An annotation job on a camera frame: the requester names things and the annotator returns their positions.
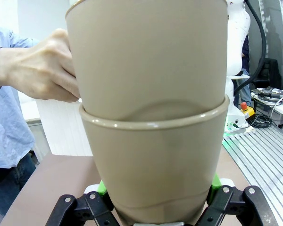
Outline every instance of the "light blue shirt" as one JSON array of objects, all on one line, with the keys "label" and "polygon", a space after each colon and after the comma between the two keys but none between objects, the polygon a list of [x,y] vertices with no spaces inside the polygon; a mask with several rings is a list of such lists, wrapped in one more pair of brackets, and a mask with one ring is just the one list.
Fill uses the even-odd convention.
[{"label": "light blue shirt", "polygon": [[[37,40],[23,39],[12,31],[0,28],[0,48],[28,48]],[[0,168],[17,166],[31,150],[34,137],[26,124],[17,91],[8,86],[0,88]]]}]

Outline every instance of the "blue jeans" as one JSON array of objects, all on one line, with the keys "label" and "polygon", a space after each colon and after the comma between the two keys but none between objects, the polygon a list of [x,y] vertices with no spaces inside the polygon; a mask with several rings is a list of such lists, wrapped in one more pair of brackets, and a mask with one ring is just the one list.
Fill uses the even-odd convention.
[{"label": "blue jeans", "polygon": [[5,216],[17,195],[36,169],[29,154],[0,181],[0,214]]},{"label": "blue jeans", "polygon": [[[248,72],[242,68],[243,74],[245,75],[249,75]],[[244,83],[247,79],[236,79],[233,80],[234,83],[234,90],[240,86],[242,83]],[[234,105],[236,107],[238,107],[239,105],[239,95],[241,97],[241,101],[242,102],[246,102],[246,104],[248,106],[251,106],[251,95],[250,95],[250,85],[247,85],[245,87],[243,87],[240,91],[239,94],[235,96],[235,100],[234,100]]]}]

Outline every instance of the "stacked cup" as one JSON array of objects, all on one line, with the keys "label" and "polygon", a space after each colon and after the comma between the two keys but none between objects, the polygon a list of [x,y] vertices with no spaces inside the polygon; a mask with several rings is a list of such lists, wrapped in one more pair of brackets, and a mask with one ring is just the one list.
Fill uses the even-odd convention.
[{"label": "stacked cup", "polygon": [[216,170],[224,0],[81,0],[67,27],[100,176],[123,221],[193,223]]}]

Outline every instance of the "metal platform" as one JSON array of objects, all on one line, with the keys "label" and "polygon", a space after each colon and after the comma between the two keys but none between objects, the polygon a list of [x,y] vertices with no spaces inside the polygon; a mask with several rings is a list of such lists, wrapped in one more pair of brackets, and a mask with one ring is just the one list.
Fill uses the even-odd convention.
[{"label": "metal platform", "polygon": [[224,137],[223,146],[251,185],[261,187],[283,226],[283,131],[276,126]]}]

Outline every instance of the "hand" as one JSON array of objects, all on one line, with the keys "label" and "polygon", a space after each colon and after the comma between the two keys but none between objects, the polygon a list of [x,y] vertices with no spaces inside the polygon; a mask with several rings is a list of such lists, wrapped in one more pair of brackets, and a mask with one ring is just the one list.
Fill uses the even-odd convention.
[{"label": "hand", "polygon": [[56,30],[32,48],[1,48],[2,85],[36,99],[77,101],[80,94],[67,32]]}]

